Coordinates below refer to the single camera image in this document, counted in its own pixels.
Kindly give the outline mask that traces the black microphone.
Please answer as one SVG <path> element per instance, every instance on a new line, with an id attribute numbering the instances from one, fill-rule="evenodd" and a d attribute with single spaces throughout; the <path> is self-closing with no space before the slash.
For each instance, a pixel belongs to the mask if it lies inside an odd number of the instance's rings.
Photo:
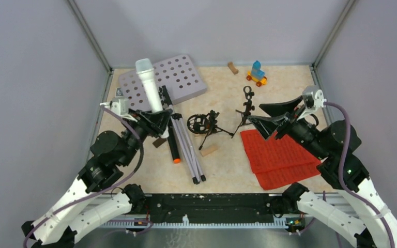
<path id="1" fill-rule="evenodd" d="M 176 142 L 176 138 L 174 136 L 174 131 L 171 127 L 168 128 L 168 133 L 169 136 L 167 138 L 167 141 L 169 143 L 169 148 L 170 148 L 170 153 L 172 156 L 172 160 L 174 164 L 178 164 L 181 162 L 180 159 L 180 153 L 178 150 L 178 146 L 177 146 L 177 142 Z"/>

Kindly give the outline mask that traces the black mic tripod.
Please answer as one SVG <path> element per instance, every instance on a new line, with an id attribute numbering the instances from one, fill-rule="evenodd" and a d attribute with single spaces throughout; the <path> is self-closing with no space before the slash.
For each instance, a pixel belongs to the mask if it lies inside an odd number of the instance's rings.
<path id="1" fill-rule="evenodd" d="M 240 127 L 246 126 L 246 125 L 251 125 L 251 123 L 247 123 L 248 117 L 251 115 L 251 112 L 253 110 L 255 110 L 255 106 L 252 105 L 252 97 L 255 95 L 255 93 L 252 91 L 251 86 L 249 86 L 249 85 L 245 86 L 243 88 L 243 92 L 244 92 L 245 99 L 246 99 L 246 102 L 243 103 L 245 110 L 243 112 L 240 110 L 235 110 L 236 113 L 241 114 L 241 121 L 240 121 L 240 124 L 237 126 L 236 130 L 234 131 L 234 134 L 232 135 L 232 137 L 235 136 L 236 132 L 238 131 L 238 129 Z"/>
<path id="2" fill-rule="evenodd" d="M 187 119 L 187 129 L 190 132 L 197 135 L 205 135 L 202 143 L 199 146 L 199 150 L 202 150 L 206 139 L 212 134 L 224 132 L 231 137 L 234 136 L 234 133 L 224 130 L 217 125 L 217 117 L 219 115 L 219 112 L 210 110 L 207 114 L 194 114 Z"/>

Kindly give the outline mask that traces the white music stand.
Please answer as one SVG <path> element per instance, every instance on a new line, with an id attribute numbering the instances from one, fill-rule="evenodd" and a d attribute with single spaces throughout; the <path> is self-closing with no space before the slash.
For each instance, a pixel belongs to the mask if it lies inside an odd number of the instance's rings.
<path id="1" fill-rule="evenodd" d="M 207 85 L 200 78 L 191 58 L 187 54 L 162 60 L 153 64 L 156 86 L 163 108 L 170 108 L 207 91 Z M 133 109 L 151 111 L 144 87 L 136 69 L 121 74 L 118 78 L 123 96 L 129 100 Z M 206 177 L 194 151 L 192 140 L 187 133 L 182 114 L 174 111 L 168 128 L 174 131 L 179 153 L 182 153 L 189 167 L 194 184 L 206 181 Z"/>

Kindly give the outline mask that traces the white tube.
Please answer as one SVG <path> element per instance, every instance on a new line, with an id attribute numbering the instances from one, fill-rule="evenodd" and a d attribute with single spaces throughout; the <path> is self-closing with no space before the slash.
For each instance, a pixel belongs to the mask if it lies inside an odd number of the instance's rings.
<path id="1" fill-rule="evenodd" d="M 155 70 L 150 59 L 144 58 L 135 62 L 135 69 L 144 87 L 151 111 L 163 112 L 159 92 L 156 86 Z"/>

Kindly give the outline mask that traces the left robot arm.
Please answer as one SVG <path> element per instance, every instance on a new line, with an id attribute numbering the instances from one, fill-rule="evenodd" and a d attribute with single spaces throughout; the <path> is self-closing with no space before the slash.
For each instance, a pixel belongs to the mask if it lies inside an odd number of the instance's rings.
<path id="1" fill-rule="evenodd" d="M 128 184 L 121 192 L 89 210 L 97 197 L 119 187 L 140 168 L 144 158 L 143 142 L 148 136 L 160 136 L 167 128 L 172 110 L 150 113 L 129 110 L 119 120 L 126 127 L 122 135 L 104 131 L 90 150 L 93 156 L 79 171 L 72 185 L 51 209 L 34 221 L 22 225 L 33 247 L 74 247 L 86 235 L 121 214 L 140 213 L 145 207 L 141 186 Z"/>

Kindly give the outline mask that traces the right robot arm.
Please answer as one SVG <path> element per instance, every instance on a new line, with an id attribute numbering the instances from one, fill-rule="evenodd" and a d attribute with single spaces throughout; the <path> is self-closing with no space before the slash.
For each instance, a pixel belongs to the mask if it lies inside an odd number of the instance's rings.
<path id="1" fill-rule="evenodd" d="M 298 210 L 331 228 L 353 247 L 397 247 L 397 219 L 378 194 L 368 170 L 353 154 L 361 145 L 346 111 L 343 120 L 323 130 L 306 121 L 319 108 L 332 106 L 322 96 L 300 96 L 283 103 L 261 104 L 265 116 L 249 116 L 264 139 L 290 137 L 321 160 L 322 178 L 353 208 L 354 215 L 318 198 L 307 187 L 292 183 L 283 193 L 289 213 Z"/>

